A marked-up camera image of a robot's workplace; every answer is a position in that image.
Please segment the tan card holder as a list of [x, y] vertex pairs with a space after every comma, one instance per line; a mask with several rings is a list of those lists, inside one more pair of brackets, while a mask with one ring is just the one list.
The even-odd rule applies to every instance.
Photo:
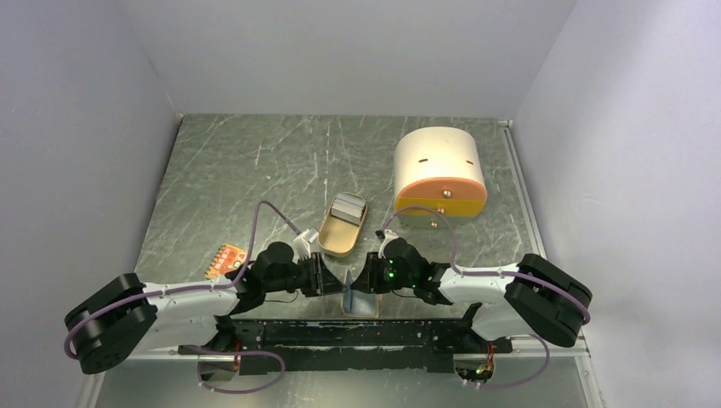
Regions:
[[380, 298], [371, 293], [364, 293], [353, 290], [354, 283], [352, 271], [348, 269], [345, 273], [343, 299], [340, 303], [344, 316], [359, 319], [376, 319], [380, 315]]

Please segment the tan oval tray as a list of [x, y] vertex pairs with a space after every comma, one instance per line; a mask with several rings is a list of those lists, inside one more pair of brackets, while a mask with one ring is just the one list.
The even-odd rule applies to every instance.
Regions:
[[328, 208], [324, 221], [321, 225], [320, 235], [318, 238], [319, 246], [320, 249], [328, 256], [345, 258], [354, 251], [355, 245], [360, 236], [368, 210], [367, 201], [366, 210], [359, 225], [350, 224], [341, 219], [332, 217], [330, 214], [330, 207]]

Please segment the grey credit card stack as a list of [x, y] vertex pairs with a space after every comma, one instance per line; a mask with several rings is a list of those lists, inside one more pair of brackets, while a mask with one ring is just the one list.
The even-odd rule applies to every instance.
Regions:
[[339, 193], [330, 207], [330, 214], [350, 224], [359, 225], [366, 210], [366, 201], [357, 195]]

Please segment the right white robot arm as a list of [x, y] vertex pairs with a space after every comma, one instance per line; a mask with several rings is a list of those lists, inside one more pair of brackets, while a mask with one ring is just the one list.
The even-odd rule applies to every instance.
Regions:
[[579, 280], [535, 253], [503, 266], [461, 267], [429, 262], [400, 237], [368, 253], [351, 287], [372, 294], [410, 289], [431, 305], [469, 303], [470, 322], [460, 327], [458, 338], [470, 352], [501, 337], [531, 334], [570, 348], [590, 321], [593, 298]]

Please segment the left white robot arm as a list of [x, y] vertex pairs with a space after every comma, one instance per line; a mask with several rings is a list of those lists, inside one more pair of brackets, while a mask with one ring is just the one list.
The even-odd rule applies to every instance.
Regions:
[[236, 340], [228, 318], [256, 309], [268, 294], [301, 292], [312, 298], [344, 290], [320, 253], [296, 259], [291, 246], [274, 242], [213, 280], [154, 284], [135, 273], [117, 276], [65, 316], [64, 348], [88, 375], [149, 349], [192, 345], [222, 354]]

